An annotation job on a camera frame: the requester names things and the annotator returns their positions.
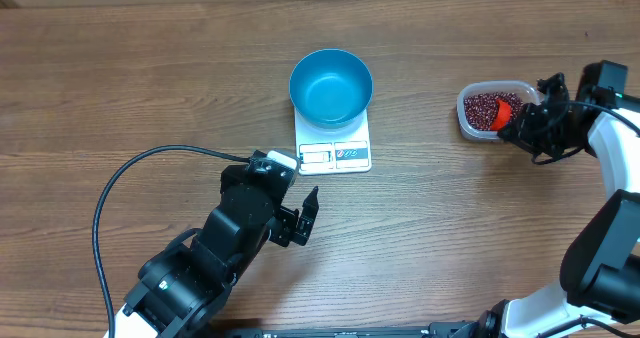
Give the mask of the red measuring scoop blue handle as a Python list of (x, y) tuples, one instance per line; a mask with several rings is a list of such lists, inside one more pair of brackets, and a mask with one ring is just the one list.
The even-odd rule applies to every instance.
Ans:
[(512, 108), (509, 103), (504, 100), (498, 99), (497, 106), (498, 109), (496, 112), (496, 116), (490, 125), (491, 131), (501, 130), (509, 123), (511, 119)]

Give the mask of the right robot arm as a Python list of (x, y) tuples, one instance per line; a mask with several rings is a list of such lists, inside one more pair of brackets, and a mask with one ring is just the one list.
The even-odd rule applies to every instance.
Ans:
[(537, 83), (497, 136), (555, 163), (580, 152), (600, 164), (606, 201), (566, 251), (560, 275), (531, 295), (503, 300), (457, 337), (567, 337), (589, 327), (621, 337), (639, 319), (639, 100), (625, 93), (628, 69), (608, 60), (584, 67), (574, 97), (563, 74)]

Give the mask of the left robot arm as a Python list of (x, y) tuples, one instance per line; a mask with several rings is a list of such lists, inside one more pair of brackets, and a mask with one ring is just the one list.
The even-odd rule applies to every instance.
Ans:
[(312, 190), (301, 209), (282, 201), (296, 175), (278, 163), (230, 165), (221, 199), (200, 229), (175, 237), (139, 270), (110, 337), (191, 337), (226, 305), (263, 245), (303, 246), (319, 210)]

